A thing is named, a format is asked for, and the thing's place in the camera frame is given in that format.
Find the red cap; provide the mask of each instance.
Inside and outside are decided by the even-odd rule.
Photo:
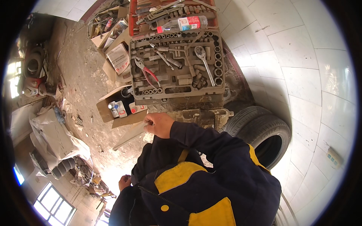
[[[162,32],[163,32],[162,26],[158,26],[158,27],[157,27],[157,33],[162,33]]]

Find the tool case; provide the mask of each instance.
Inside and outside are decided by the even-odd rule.
[[[163,1],[161,5],[165,6],[172,2],[174,1]],[[215,5],[212,0],[203,2],[211,6]],[[137,17],[134,17],[136,10],[156,6],[153,6],[151,1],[131,1],[129,31],[132,41],[129,54],[135,100],[224,93],[224,59],[216,12],[205,6],[201,7],[201,4],[194,1],[183,1],[180,4],[185,4],[185,7],[179,7],[178,10],[167,8],[167,15],[162,16],[162,19],[137,25],[137,21],[143,21],[150,12],[139,13]],[[194,9],[194,11],[187,11],[186,8]],[[202,15],[208,19],[208,26],[205,29],[157,33],[157,26],[162,26],[170,20]],[[206,62],[215,86],[212,86],[204,62],[196,56],[196,46],[201,46],[206,52]],[[161,87],[158,87],[156,80],[147,73],[153,86],[149,84],[141,68],[135,64],[136,57],[143,59],[145,67],[155,74]]]

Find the pliers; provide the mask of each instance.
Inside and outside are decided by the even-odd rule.
[[[139,68],[141,68],[141,70],[142,70],[142,72],[143,72],[143,74],[144,74],[147,82],[148,82],[154,89],[156,89],[156,87],[154,87],[154,85],[152,85],[152,83],[151,83],[150,79],[148,78],[146,72],[148,72],[150,75],[152,75],[152,77],[156,80],[157,84],[158,84],[159,87],[161,88],[161,85],[160,85],[160,82],[158,81],[158,78],[156,77],[155,74],[153,74],[153,72],[152,72],[150,69],[148,69],[148,68],[144,65],[143,60],[142,60],[141,58],[136,57],[136,58],[135,58],[135,63],[136,63],[136,65],[137,65]]]

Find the hand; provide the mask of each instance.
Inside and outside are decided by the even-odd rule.
[[[153,133],[159,138],[169,139],[174,121],[175,120],[166,113],[149,113],[143,120],[144,123],[148,124],[144,126],[144,130]]]
[[[131,185],[131,175],[124,175],[118,182],[119,190],[122,191],[125,187]]]

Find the dirty floor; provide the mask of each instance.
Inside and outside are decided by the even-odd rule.
[[[102,70],[104,58],[88,40],[86,32],[84,23],[58,18],[48,43],[48,70],[54,82],[64,85],[63,98],[72,103],[72,113],[67,114],[66,126],[90,147],[95,171],[100,173],[110,190],[119,195],[120,177],[130,174],[143,146],[152,142],[153,135],[142,134],[117,151],[112,150],[131,125],[111,129],[112,122],[103,123],[98,113],[98,99],[118,84],[113,84]],[[239,93],[239,79],[232,73],[233,68],[229,69],[231,76],[228,76],[227,82]],[[72,119],[72,116],[78,115],[83,120],[82,131],[75,127]],[[108,200],[107,208],[111,209],[114,201]]]

